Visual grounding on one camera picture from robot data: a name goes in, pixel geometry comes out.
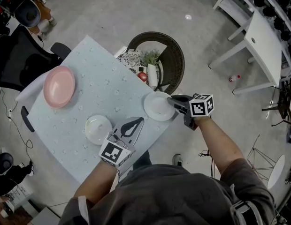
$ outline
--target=green plant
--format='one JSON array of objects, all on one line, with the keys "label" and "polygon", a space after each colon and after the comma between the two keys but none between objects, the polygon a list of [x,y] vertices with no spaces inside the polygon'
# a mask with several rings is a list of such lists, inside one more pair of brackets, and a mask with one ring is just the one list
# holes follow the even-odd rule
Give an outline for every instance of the green plant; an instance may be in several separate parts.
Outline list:
[{"label": "green plant", "polygon": [[152,64],[152,65],[158,65],[158,58],[160,56],[160,53],[158,50],[152,50],[150,52],[143,52],[142,61],[145,64]]}]

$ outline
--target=bottle with red cap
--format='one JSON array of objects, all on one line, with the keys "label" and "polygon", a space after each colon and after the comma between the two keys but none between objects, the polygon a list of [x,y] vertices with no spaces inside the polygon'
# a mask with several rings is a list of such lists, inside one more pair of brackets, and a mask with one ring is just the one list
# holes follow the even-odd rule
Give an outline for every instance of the bottle with red cap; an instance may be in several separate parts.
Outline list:
[{"label": "bottle with red cap", "polygon": [[240,75],[237,75],[237,76],[233,75],[233,76],[231,76],[231,77],[229,78],[229,82],[233,82],[233,81],[235,81],[236,78],[240,78]]}]

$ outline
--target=white bowl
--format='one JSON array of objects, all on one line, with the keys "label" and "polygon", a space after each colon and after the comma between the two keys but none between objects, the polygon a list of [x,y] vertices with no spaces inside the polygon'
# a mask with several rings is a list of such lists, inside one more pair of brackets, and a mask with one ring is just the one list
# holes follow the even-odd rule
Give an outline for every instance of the white bowl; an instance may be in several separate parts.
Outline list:
[{"label": "white bowl", "polygon": [[111,122],[101,115],[92,116],[85,123],[85,135],[90,142],[96,145],[102,145],[111,131]]},{"label": "white bowl", "polygon": [[152,92],[146,96],[144,101],[146,114],[156,121],[171,119],[176,110],[168,103],[167,98],[170,98],[170,95],[164,92]]}]

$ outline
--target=forearm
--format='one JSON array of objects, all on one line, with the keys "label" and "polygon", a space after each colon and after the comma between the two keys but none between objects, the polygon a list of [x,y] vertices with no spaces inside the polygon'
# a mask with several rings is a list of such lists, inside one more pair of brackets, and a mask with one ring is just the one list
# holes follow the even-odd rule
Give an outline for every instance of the forearm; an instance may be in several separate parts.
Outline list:
[{"label": "forearm", "polygon": [[202,118],[196,123],[201,129],[210,155],[221,174],[233,161],[244,158],[235,142],[212,119]]},{"label": "forearm", "polygon": [[86,196],[89,201],[96,204],[109,193],[116,172],[117,169],[115,167],[100,161],[77,189],[74,197]]}]

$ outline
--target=red apple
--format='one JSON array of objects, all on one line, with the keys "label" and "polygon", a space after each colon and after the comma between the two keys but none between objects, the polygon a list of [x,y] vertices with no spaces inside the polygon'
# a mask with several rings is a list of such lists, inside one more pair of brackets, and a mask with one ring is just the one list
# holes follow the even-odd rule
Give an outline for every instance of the red apple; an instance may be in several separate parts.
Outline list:
[{"label": "red apple", "polygon": [[137,77],[139,77],[143,82],[147,80],[147,74],[145,73],[138,73]]}]

